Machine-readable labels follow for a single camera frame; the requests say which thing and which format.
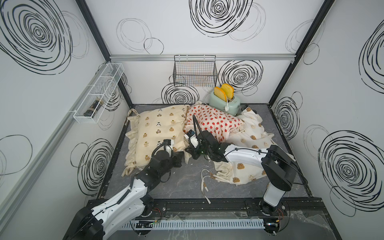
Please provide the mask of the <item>cream bear pillow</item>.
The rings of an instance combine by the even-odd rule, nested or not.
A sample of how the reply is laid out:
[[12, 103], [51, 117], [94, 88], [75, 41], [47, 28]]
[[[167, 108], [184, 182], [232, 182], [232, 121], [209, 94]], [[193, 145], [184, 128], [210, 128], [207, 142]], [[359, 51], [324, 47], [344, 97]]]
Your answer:
[[152, 152], [164, 140], [174, 142], [174, 152], [182, 152], [187, 147], [184, 142], [184, 126], [189, 105], [173, 105], [138, 113], [129, 110], [127, 120], [131, 130], [126, 133], [129, 139], [129, 152], [126, 155], [122, 177], [130, 175], [134, 169], [143, 169], [149, 164]]

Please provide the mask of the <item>strawberry print pillow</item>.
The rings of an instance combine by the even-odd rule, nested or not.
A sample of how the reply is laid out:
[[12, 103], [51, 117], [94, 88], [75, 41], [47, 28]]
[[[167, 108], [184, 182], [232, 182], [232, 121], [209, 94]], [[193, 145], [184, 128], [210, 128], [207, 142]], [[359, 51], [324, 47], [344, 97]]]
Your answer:
[[185, 133], [194, 130], [193, 116], [196, 117], [201, 130], [211, 133], [219, 143], [226, 142], [231, 135], [245, 129], [245, 123], [241, 119], [209, 105], [197, 104], [188, 108]]

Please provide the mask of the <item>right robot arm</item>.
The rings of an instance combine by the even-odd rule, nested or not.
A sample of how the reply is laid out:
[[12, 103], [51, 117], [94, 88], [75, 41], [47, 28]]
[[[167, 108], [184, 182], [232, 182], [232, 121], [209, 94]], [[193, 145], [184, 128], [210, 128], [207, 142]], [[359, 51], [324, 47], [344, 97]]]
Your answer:
[[296, 161], [279, 146], [266, 149], [246, 148], [219, 143], [208, 131], [197, 134], [190, 130], [184, 136], [193, 159], [205, 156], [215, 163], [216, 172], [208, 177], [232, 185], [245, 185], [266, 177], [269, 184], [259, 203], [260, 211], [270, 216], [278, 209], [284, 194], [291, 191], [299, 168]]

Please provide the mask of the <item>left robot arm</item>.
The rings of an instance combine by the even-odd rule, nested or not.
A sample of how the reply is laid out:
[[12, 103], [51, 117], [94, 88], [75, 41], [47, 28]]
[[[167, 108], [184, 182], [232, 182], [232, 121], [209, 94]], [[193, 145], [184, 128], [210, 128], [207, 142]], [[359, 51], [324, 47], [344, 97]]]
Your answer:
[[131, 183], [109, 200], [91, 209], [84, 207], [74, 216], [64, 240], [107, 240], [120, 227], [141, 215], [150, 215], [153, 204], [149, 192], [172, 168], [182, 166], [183, 152], [158, 150]]

